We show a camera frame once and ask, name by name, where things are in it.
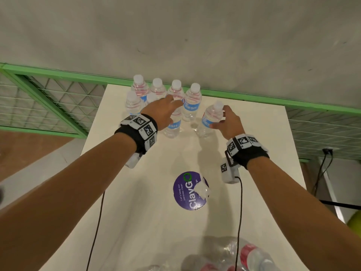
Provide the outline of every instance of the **purple circular sticker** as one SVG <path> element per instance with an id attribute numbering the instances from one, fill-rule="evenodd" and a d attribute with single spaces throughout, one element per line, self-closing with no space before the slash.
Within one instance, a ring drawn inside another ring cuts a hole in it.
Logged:
<path id="1" fill-rule="evenodd" d="M 199 173 L 187 171 L 180 174 L 174 182 L 173 193 L 175 201 L 184 209 L 197 210 L 205 205 L 203 200 L 194 190 L 195 185 L 201 181 Z"/>

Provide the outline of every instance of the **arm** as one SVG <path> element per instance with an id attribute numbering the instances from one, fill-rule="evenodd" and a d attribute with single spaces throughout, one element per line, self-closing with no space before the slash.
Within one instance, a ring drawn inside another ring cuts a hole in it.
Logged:
<path id="1" fill-rule="evenodd" d="M 172 96 L 167 96 L 142 110 L 156 120 L 158 130 L 171 123 L 170 115 L 183 104 L 172 100 Z M 131 137 L 117 133 L 1 210 L 1 270 L 39 270 L 111 184 L 136 148 Z"/>
<path id="2" fill-rule="evenodd" d="M 214 123 L 229 140 L 244 134 L 240 118 L 224 107 L 226 119 Z M 273 218 L 303 263 L 311 270 L 359 270 L 361 239 L 266 157 L 247 164 Z"/>

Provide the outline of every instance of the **bottle cap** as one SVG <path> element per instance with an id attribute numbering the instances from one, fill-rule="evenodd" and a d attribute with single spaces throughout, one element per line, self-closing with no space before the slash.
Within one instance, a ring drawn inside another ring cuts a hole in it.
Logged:
<path id="1" fill-rule="evenodd" d="M 223 107 L 224 107 L 224 104 L 221 101 L 216 101 L 213 104 L 213 107 L 214 107 L 215 110 L 222 110 Z"/>
<path id="2" fill-rule="evenodd" d="M 127 93 L 127 101 L 131 101 L 131 102 L 133 102 L 133 101 L 136 101 L 137 100 L 137 94 L 135 93 L 135 91 L 129 91 L 128 93 Z"/>
<path id="3" fill-rule="evenodd" d="M 134 75 L 133 79 L 134 79 L 134 83 L 138 86 L 144 83 L 144 78 L 140 74 Z"/>
<path id="4" fill-rule="evenodd" d="M 198 93 L 201 90 L 201 86 L 197 83 L 193 83 L 191 85 L 191 92 L 192 93 Z"/>
<path id="5" fill-rule="evenodd" d="M 156 100 L 158 100 L 158 97 L 157 97 L 157 95 L 156 95 L 154 92 L 151 92 L 151 93 L 149 93 L 149 94 L 147 95 L 147 102 L 148 102 L 148 104 L 150 104 L 151 102 L 154 102 L 154 101 L 156 101 Z"/>
<path id="6" fill-rule="evenodd" d="M 153 85 L 155 87 L 161 87 L 163 85 L 162 79 L 161 78 L 155 78 L 153 80 Z"/>
<path id="7" fill-rule="evenodd" d="M 172 88 L 175 90 L 175 91 L 178 91 L 182 88 L 182 82 L 179 81 L 179 80 L 173 80 L 172 82 Z"/>

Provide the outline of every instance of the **wire mesh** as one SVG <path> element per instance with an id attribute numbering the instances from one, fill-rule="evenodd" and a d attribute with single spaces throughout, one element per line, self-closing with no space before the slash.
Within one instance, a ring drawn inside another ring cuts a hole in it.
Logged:
<path id="1" fill-rule="evenodd" d="M 334 148 L 334 156 L 361 160 L 361 117 L 332 112 L 287 108 L 298 156 L 323 156 L 322 149 Z"/>
<path id="2" fill-rule="evenodd" d="M 45 109 L 1 73 L 0 125 L 76 133 L 72 127 Z"/>
<path id="3" fill-rule="evenodd" d="M 106 85 L 28 76 L 45 95 L 64 110 L 86 131 L 89 131 Z"/>

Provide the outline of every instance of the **white table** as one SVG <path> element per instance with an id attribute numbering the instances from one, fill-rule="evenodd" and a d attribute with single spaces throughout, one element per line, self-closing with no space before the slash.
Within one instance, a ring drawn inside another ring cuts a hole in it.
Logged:
<path id="1" fill-rule="evenodd" d="M 110 137 L 125 118 L 129 89 L 108 85 L 82 154 Z M 203 97 L 198 116 L 216 100 Z M 246 132 L 269 149 L 271 159 L 305 187 L 285 108 L 221 100 L 241 117 Z M 208 249 L 210 238 L 205 236 L 237 236 L 240 185 L 221 180 L 225 142 L 219 132 L 198 139 L 185 122 L 175 139 L 159 134 L 136 168 L 123 168 L 107 189 L 89 270 L 142 270 L 166 262 L 177 270 L 186 256 Z M 207 203 L 196 211 L 181 208 L 173 196 L 176 177 L 186 171 L 201 171 L 212 190 Z M 281 270 L 307 270 L 282 235 L 250 174 L 244 168 L 240 173 L 244 188 L 241 236 L 268 251 Z M 42 271 L 85 271 L 99 208 L 100 199 Z"/>

